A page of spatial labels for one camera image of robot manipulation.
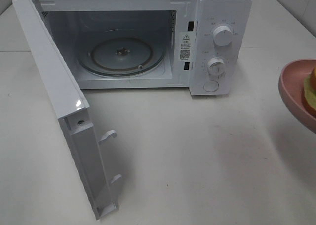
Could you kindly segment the round white door button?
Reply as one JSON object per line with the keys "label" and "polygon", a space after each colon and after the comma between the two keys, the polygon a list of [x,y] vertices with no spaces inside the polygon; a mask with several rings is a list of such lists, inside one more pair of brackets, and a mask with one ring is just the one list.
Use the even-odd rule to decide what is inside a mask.
{"label": "round white door button", "polygon": [[219,88],[219,83],[216,80],[210,80],[203,86],[206,92],[216,92]]}

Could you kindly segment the white timer knob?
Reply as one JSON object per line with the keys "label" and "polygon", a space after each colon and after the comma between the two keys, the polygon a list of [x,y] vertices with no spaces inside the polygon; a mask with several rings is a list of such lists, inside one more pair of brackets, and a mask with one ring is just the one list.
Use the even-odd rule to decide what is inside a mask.
{"label": "white timer knob", "polygon": [[207,62],[207,68],[210,75],[219,76],[225,72],[226,66],[223,59],[214,57]]}

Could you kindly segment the white microwave door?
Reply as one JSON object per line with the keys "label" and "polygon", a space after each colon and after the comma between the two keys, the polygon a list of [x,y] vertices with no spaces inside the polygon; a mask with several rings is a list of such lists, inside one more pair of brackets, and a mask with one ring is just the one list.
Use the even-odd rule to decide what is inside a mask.
{"label": "white microwave door", "polygon": [[101,145],[117,136],[109,130],[97,138],[89,103],[74,79],[48,27],[37,0],[12,2],[58,123],[76,165],[96,219],[118,208],[116,188],[122,180],[106,175]]}

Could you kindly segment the pink round plate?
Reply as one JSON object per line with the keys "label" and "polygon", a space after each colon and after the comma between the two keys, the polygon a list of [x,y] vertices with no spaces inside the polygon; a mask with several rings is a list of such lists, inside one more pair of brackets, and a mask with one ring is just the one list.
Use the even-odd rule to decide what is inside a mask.
{"label": "pink round plate", "polygon": [[280,97],[289,112],[306,128],[316,132],[316,118],[303,105],[304,79],[316,66],[315,59],[299,59],[284,66],[281,71],[278,89]]}

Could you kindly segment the white bread sandwich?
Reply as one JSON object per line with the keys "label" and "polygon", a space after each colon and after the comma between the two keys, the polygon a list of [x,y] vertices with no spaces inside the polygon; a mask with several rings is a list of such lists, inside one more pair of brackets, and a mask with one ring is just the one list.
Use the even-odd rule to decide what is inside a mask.
{"label": "white bread sandwich", "polygon": [[314,118],[316,117],[316,67],[304,79],[303,106]]}

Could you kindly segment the white microwave oven body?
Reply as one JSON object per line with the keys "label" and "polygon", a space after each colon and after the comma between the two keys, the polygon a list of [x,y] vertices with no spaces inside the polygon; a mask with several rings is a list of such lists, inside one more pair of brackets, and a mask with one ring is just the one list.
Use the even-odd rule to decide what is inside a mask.
{"label": "white microwave oven body", "polygon": [[[226,95],[248,21],[251,0],[37,0],[47,27],[81,89],[136,89],[187,87],[193,96]],[[213,40],[213,30],[228,24],[232,42],[224,47]],[[163,61],[142,74],[107,77],[89,72],[77,53],[88,43],[108,38],[140,37],[163,45]],[[207,62],[219,57],[225,72],[210,75]],[[204,84],[216,80],[216,92]]]}

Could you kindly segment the upper white power knob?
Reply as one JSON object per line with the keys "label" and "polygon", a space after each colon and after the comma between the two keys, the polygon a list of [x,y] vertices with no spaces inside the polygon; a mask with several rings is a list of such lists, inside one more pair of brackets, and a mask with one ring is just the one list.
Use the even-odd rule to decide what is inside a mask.
{"label": "upper white power knob", "polygon": [[228,24],[217,26],[212,34],[215,44],[220,47],[229,45],[233,40],[233,29]]}

